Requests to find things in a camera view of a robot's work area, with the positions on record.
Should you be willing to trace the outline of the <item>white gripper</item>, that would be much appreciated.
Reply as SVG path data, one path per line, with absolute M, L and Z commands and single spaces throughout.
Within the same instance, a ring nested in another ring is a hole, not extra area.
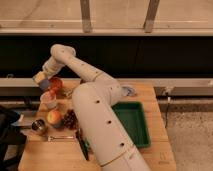
M 48 78 L 51 78 L 58 74 L 63 67 L 62 63 L 58 62 L 54 57 L 50 57 L 42 66 L 42 70 Z

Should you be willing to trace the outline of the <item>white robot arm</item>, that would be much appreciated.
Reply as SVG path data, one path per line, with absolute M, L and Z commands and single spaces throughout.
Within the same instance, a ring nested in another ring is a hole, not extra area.
M 72 105 L 102 171 L 151 171 L 112 110 L 123 97 L 121 84 L 78 59 L 70 46 L 54 44 L 50 53 L 51 57 L 42 66 L 49 78 L 67 66 L 84 80 L 73 90 Z

